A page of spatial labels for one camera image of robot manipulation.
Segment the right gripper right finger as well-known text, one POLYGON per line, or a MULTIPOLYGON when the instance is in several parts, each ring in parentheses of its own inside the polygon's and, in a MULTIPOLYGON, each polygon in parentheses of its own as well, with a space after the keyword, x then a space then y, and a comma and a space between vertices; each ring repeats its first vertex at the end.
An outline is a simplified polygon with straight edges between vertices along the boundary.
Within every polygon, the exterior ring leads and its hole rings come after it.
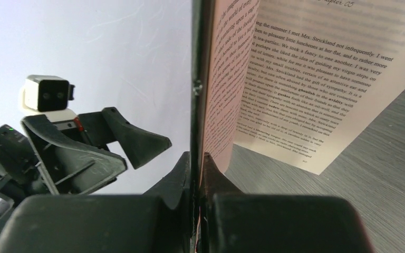
POLYGON ((204 155, 200 252, 373 252, 357 210, 334 196, 247 194, 204 155))

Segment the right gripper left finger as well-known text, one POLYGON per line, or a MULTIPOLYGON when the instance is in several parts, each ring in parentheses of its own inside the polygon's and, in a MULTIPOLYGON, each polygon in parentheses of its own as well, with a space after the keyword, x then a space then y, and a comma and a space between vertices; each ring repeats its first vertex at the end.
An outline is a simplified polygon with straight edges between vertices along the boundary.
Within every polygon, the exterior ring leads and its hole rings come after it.
POLYGON ((14 211, 0 252, 190 252, 189 154, 144 194, 34 196, 14 211))

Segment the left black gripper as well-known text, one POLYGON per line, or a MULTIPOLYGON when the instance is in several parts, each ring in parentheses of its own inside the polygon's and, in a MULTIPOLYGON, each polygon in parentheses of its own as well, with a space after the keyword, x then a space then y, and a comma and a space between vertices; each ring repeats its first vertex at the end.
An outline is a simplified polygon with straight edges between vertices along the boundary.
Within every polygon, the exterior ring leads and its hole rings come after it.
POLYGON ((0 198, 20 203, 35 194, 91 194, 128 168, 120 155, 84 143, 75 119, 26 116, 20 133, 0 127, 0 198))

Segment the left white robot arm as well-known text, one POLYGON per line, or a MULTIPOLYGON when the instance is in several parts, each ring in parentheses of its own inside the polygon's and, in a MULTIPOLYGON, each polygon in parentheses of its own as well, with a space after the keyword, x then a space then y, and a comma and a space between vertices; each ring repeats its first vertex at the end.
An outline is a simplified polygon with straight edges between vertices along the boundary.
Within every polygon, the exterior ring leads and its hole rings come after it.
POLYGON ((16 207, 37 194, 91 194, 171 147, 114 107, 76 114, 27 109, 23 132, 0 126, 0 234, 16 207))

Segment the black book gold cover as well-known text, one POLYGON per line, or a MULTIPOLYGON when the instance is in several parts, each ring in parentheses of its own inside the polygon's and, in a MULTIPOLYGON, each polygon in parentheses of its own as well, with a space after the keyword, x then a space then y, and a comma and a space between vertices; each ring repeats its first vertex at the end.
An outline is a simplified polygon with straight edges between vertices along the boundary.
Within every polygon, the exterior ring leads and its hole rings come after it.
POLYGON ((405 90, 405 1, 193 1, 192 162, 321 174, 405 90))

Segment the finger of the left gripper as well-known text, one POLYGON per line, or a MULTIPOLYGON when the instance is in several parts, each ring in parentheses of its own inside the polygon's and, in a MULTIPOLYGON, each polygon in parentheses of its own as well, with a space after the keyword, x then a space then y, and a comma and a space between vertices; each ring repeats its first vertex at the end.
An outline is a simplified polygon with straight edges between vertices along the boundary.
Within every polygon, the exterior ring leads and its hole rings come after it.
POLYGON ((115 107, 78 115, 85 142, 108 150, 109 143, 118 142, 134 169, 138 169, 172 146, 166 136, 141 129, 115 107))

